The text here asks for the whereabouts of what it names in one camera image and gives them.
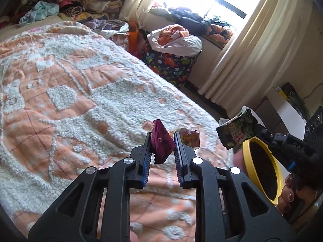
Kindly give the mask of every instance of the bedspread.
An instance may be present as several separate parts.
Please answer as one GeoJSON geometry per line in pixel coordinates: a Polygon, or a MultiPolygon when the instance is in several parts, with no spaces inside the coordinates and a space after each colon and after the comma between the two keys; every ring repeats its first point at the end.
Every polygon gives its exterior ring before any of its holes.
{"type": "MultiPolygon", "coordinates": [[[[152,121],[199,127],[200,156],[228,168],[218,123],[112,41],[78,22],[23,32],[0,44],[0,201],[25,235],[88,166],[112,166],[142,145],[152,121]]],[[[195,190],[177,181],[173,154],[131,190],[142,241],[194,241],[195,190]]]]}

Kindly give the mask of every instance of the snack package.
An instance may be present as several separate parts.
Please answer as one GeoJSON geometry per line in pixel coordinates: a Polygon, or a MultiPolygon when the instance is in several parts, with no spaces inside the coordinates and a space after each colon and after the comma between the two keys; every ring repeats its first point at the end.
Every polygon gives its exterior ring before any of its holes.
{"type": "Polygon", "coordinates": [[[181,142],[184,145],[199,148],[200,147],[200,131],[198,128],[186,128],[181,126],[177,129],[180,133],[181,142]]]}
{"type": "Polygon", "coordinates": [[[219,122],[220,125],[216,131],[227,150],[254,137],[253,128],[258,123],[257,119],[253,117],[250,108],[242,110],[231,120],[220,119],[219,122]]]}
{"type": "Polygon", "coordinates": [[[174,151],[176,145],[163,123],[154,120],[151,131],[151,152],[155,154],[155,164],[165,163],[168,156],[174,151]]]}

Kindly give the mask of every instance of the electrical cable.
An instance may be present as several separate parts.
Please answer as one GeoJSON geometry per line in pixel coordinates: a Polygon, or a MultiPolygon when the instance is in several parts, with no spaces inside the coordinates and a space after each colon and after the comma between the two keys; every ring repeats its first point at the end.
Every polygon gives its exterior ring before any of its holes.
{"type": "Polygon", "coordinates": [[[310,97],[310,96],[314,93],[314,91],[315,91],[317,88],[319,88],[321,85],[323,85],[323,83],[320,83],[318,86],[316,86],[316,87],[313,89],[313,91],[312,91],[308,96],[306,96],[306,97],[304,97],[304,98],[303,98],[303,101],[304,101],[306,98],[310,97]]]}

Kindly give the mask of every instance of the yellow lid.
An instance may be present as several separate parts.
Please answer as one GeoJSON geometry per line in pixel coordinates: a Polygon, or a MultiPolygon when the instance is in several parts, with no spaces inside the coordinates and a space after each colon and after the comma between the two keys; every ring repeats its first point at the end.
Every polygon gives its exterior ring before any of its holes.
{"type": "Polygon", "coordinates": [[[242,145],[242,149],[243,149],[243,160],[245,163],[245,167],[247,169],[248,177],[259,188],[259,190],[267,197],[267,199],[272,204],[277,205],[278,204],[278,197],[280,196],[281,191],[284,187],[283,174],[281,172],[281,169],[280,169],[277,159],[272,156],[270,150],[268,149],[268,146],[257,137],[253,137],[247,141],[244,141],[243,145],[242,145]],[[277,178],[277,194],[273,200],[271,200],[267,196],[266,192],[264,191],[264,188],[262,187],[262,185],[260,183],[254,162],[252,160],[251,152],[250,152],[250,143],[251,142],[255,142],[255,143],[259,144],[263,148],[263,150],[268,154],[268,157],[269,157],[270,161],[272,162],[272,166],[275,170],[275,175],[277,178]]]}

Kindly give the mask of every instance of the dinosaur print basket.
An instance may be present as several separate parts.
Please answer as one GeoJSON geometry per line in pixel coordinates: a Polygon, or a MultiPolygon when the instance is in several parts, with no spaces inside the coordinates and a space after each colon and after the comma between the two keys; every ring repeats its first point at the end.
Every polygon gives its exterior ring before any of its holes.
{"type": "Polygon", "coordinates": [[[198,56],[188,57],[156,52],[147,42],[141,60],[167,82],[182,88],[198,56]]]}

